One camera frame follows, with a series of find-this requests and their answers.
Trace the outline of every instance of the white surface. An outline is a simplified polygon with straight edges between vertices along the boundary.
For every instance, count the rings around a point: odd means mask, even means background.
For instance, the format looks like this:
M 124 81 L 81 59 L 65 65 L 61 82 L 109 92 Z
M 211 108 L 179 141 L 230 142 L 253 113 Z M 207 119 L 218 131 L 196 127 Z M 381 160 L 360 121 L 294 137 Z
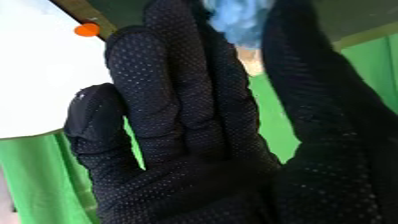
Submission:
M 102 41 L 47 0 L 0 0 L 0 138 L 61 128 L 76 91 L 109 82 Z

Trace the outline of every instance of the green panel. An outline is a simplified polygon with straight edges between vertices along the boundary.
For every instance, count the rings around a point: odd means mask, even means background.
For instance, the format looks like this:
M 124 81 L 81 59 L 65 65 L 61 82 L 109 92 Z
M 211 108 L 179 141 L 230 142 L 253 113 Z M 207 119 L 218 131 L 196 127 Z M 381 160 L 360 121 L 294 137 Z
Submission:
M 259 106 L 259 134 L 266 139 L 271 152 L 285 162 L 292 156 L 298 140 L 292 136 L 289 121 L 266 76 L 250 78 L 250 89 Z
M 61 134 L 1 140 L 0 165 L 20 224 L 97 223 L 86 172 Z
M 394 112 L 398 112 L 395 74 L 392 66 L 395 61 L 392 61 L 390 52 L 395 49 L 390 48 L 390 45 L 395 43 L 392 38 L 385 37 L 342 50 L 342 54 L 349 59 L 363 81 Z

